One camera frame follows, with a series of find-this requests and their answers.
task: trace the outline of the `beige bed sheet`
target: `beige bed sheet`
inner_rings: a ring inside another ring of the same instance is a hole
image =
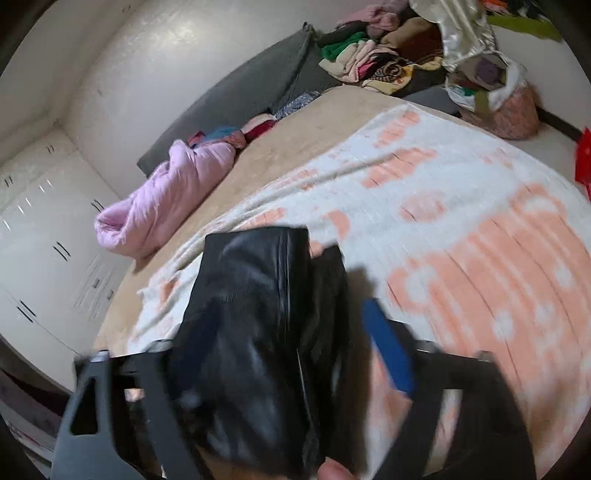
[[[267,183],[341,143],[377,114],[401,103],[404,100],[354,86],[336,87],[255,140],[167,244],[127,273],[105,316],[95,348],[108,349],[113,356],[125,355],[142,308],[138,290],[146,287],[152,275],[201,227]],[[465,125],[445,113],[420,108]]]

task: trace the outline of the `mattress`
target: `mattress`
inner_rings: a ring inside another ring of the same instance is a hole
[[[126,278],[144,276],[135,286],[143,305],[109,346],[134,353],[174,336],[208,233],[306,225],[313,254],[339,243],[353,315],[358,302],[375,296],[418,338],[459,355],[496,356],[542,477],[590,404],[591,208],[564,178],[502,140],[384,99],[339,87],[249,147],[236,176],[214,192],[222,196],[165,247],[158,261],[166,264],[152,263],[157,254]],[[108,342],[114,326],[111,318],[103,325]],[[350,394],[364,415],[348,443],[363,442],[364,479],[381,463],[409,400],[392,388],[375,352],[358,375]],[[361,398],[358,385],[367,383]],[[456,412],[450,394],[433,469],[444,461]]]

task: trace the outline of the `white wardrobe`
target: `white wardrobe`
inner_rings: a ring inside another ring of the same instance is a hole
[[[117,200],[60,130],[0,168],[0,336],[67,390],[131,265],[94,231]]]

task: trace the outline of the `hand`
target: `hand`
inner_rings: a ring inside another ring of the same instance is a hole
[[[318,469],[318,480],[358,480],[339,462],[327,458]]]

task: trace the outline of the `pink comforter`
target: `pink comforter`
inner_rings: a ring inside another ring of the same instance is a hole
[[[236,150],[224,142],[191,150],[176,140],[168,154],[138,190],[96,217],[101,246],[136,260],[161,248],[230,172]]]

